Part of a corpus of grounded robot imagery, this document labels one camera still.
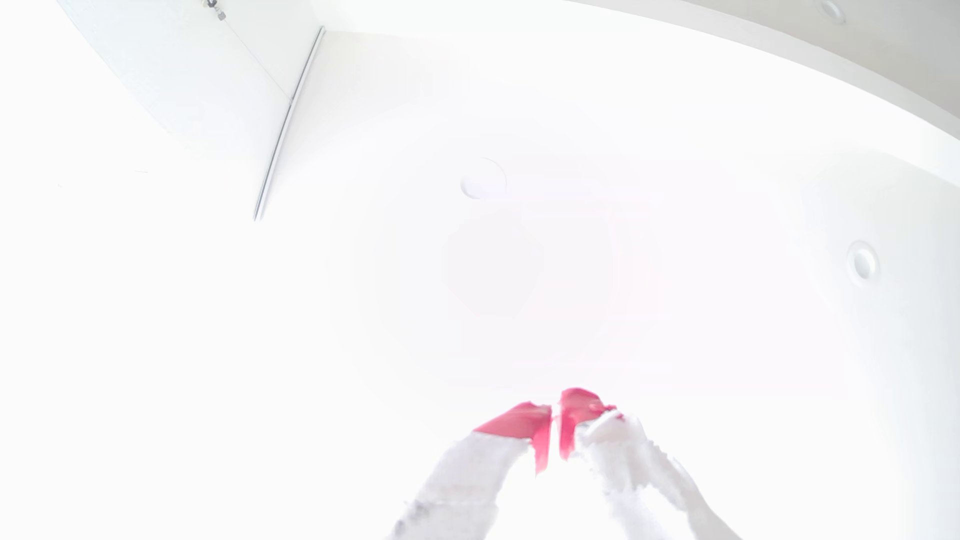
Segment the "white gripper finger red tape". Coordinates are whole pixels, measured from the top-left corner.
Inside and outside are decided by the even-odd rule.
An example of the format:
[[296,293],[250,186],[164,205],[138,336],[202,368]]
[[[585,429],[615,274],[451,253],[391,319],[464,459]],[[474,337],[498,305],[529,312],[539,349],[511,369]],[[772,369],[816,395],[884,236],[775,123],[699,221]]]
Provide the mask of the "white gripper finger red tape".
[[439,459],[392,527],[390,539],[485,539],[498,496],[525,455],[546,471],[553,426],[549,404],[522,402],[475,427]]
[[558,454],[589,472],[626,539],[739,539],[638,417],[589,390],[560,393]]

